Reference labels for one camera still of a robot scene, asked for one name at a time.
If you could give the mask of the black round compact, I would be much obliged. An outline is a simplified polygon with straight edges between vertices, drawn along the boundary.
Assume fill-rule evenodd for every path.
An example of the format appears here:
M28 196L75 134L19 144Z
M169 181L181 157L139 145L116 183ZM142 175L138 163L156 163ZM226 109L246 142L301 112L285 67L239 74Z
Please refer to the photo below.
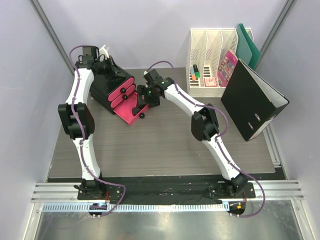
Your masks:
M138 107L134 107L134 108L132 109L132 114L133 114L134 116L137 115L139 112L140 112L140 109L139 109Z

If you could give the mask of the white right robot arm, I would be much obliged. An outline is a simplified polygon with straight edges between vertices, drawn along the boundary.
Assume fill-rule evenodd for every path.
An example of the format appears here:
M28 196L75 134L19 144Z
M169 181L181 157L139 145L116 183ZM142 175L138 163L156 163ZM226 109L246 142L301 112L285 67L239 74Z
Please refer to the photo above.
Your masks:
M182 109L191 119L193 137L208 148L216 161L224 180L225 194L232 198L248 197L248 179L235 164L222 141L216 109L211 104L205 105L195 100L172 78L162 78L155 69L145 71L143 78L146 80L143 86L146 96L138 98L137 106L151 104L163 97Z

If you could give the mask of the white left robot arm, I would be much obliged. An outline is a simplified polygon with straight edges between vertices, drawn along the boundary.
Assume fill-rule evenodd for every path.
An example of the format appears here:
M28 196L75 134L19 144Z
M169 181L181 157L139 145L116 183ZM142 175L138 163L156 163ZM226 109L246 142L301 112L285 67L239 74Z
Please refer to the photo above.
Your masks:
M103 72L106 62L105 58L101 60L103 56L99 48L92 45L79 45L70 50L74 79L65 103L57 108L63 130L72 140L79 157L81 183L74 187L80 199L100 200L107 194L107 184L103 181L93 145L95 121L87 106L95 75Z

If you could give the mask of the black drawer cabinet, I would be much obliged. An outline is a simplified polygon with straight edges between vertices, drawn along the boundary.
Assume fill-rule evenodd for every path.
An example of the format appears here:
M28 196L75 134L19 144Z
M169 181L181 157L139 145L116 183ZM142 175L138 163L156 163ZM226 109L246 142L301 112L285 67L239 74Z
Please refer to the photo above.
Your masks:
M109 112L115 114L113 108L111 108L111 103L108 101L108 96L131 77L134 76L116 65L115 74L97 74L94 77L90 87L90 96Z

